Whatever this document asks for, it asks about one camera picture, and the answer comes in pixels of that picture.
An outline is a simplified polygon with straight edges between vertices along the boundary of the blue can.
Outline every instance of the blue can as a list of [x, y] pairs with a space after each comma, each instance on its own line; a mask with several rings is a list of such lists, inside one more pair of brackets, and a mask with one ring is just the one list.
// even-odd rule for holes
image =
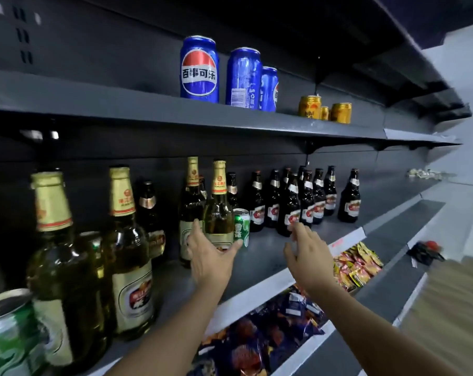
[[228, 60], [226, 104], [259, 109], [262, 70], [259, 51], [251, 48], [233, 50]]
[[259, 109], [267, 112], [277, 110], [278, 72], [274, 67], [263, 66], [261, 75], [261, 92], [259, 93]]
[[184, 38], [179, 80], [182, 98], [219, 103], [219, 57], [213, 39]]

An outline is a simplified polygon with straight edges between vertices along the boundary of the green and white can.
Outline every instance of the green and white can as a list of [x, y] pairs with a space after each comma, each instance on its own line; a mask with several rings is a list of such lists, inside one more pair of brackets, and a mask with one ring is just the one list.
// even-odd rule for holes
[[28, 289], [0, 294], [0, 376], [37, 376], [45, 368], [43, 344]]
[[247, 248], [249, 246], [251, 215], [249, 214], [249, 211], [243, 208], [235, 208], [233, 210], [233, 215], [235, 216], [233, 241], [242, 239], [244, 241], [242, 247]]

